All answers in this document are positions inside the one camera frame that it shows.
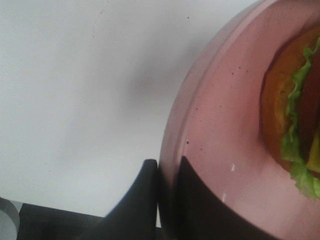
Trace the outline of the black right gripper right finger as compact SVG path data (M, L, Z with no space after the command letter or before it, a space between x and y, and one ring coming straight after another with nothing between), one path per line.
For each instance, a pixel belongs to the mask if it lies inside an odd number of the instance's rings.
M227 207L203 183L186 157L181 158L176 185L169 191L160 174L159 210L169 240L273 240Z

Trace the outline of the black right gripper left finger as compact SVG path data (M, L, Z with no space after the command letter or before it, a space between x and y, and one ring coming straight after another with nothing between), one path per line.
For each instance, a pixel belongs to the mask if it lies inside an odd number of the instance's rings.
M158 164L143 161L128 192L81 240L154 240L156 238Z

